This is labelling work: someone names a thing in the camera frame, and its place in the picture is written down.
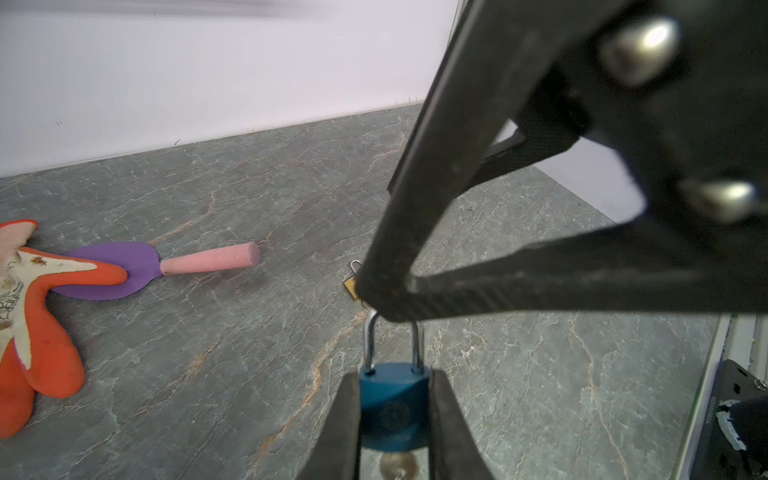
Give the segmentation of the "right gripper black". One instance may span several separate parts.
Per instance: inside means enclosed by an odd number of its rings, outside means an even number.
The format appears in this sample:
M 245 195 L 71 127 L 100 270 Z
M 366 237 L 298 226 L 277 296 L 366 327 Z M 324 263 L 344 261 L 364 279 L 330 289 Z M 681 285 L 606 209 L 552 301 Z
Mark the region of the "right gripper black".
M 525 51 L 557 73 L 524 159 L 612 148 L 648 215 L 707 239 L 767 236 L 763 1 L 525 1 Z

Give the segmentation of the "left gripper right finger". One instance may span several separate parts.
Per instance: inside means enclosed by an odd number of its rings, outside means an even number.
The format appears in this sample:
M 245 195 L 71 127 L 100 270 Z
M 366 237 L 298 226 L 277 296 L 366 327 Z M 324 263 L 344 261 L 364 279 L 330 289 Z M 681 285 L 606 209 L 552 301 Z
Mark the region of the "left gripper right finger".
M 429 479 L 493 479 L 445 371 L 429 381 Z

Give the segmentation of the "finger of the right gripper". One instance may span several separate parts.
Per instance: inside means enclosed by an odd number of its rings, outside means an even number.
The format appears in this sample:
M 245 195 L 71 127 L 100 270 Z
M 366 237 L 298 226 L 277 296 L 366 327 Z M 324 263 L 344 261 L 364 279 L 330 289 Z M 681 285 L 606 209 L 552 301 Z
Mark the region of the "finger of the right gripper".
M 392 321 L 506 311 L 749 312 L 767 309 L 767 221 L 674 236 L 648 218 L 412 277 Z
M 471 1 L 402 156 L 402 168 L 357 280 L 384 318 L 389 299 L 451 202 L 564 50 L 624 11 L 623 1 Z

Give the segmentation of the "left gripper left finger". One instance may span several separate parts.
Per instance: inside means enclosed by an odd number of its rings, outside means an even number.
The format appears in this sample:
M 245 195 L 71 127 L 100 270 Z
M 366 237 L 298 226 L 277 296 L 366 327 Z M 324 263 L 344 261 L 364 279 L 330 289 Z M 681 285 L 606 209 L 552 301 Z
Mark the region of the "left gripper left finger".
M 359 374 L 345 374 L 315 446 L 296 479 L 359 478 L 361 397 Z

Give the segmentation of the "blue padlock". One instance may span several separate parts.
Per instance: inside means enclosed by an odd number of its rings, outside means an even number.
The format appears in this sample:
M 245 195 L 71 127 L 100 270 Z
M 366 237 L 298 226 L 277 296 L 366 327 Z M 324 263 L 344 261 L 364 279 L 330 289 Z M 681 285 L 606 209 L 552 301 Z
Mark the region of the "blue padlock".
M 364 326 L 364 357 L 359 373 L 361 445 L 394 453 L 425 448 L 429 444 L 429 380 L 424 363 L 422 326 L 413 322 L 412 359 L 374 363 L 375 330 L 379 313 L 371 309 Z

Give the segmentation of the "brass padlock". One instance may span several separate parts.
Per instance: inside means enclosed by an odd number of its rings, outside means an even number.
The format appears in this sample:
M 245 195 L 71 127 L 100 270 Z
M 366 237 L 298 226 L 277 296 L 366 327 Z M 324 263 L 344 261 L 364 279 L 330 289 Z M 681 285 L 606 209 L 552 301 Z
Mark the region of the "brass padlock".
M 343 281 L 343 286 L 350 297 L 357 301 L 360 299 L 356 291 L 357 273 L 358 270 L 362 267 L 362 262 L 360 260 L 351 260 L 348 266 L 350 269 L 350 275 Z

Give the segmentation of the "small key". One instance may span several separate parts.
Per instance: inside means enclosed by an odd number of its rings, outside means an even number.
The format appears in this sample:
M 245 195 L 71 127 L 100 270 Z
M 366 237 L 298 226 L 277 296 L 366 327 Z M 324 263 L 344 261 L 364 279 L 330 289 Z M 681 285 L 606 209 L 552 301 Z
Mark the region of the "small key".
M 414 480 L 419 465 L 411 452 L 387 452 L 379 459 L 379 472 L 383 480 Z

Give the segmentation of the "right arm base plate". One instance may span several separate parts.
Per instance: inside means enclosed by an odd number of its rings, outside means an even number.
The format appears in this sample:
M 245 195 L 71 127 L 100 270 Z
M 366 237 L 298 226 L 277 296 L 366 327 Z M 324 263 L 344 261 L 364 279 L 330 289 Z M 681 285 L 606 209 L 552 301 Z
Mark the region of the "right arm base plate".
M 767 384 L 732 360 L 718 366 L 690 477 L 767 477 Z

